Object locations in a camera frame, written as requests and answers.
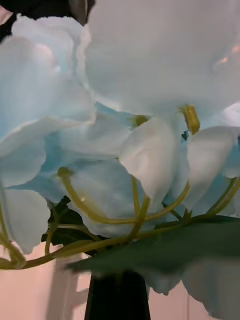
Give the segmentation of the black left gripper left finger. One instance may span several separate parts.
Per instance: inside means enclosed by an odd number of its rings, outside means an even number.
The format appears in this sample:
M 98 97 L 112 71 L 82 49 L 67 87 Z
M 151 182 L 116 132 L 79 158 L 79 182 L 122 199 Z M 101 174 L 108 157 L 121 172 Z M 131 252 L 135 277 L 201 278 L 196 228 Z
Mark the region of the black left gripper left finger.
M 117 301 L 117 282 L 113 275 L 92 274 L 85 309 L 85 320 L 113 320 Z

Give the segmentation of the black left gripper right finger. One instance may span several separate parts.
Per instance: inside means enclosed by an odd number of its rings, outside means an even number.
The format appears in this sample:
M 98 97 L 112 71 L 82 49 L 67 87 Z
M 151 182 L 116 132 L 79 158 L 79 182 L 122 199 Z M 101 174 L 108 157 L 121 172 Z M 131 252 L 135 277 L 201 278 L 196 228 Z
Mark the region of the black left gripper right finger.
M 127 271 L 123 274 L 118 303 L 118 320 L 151 319 L 146 284 L 136 272 Z

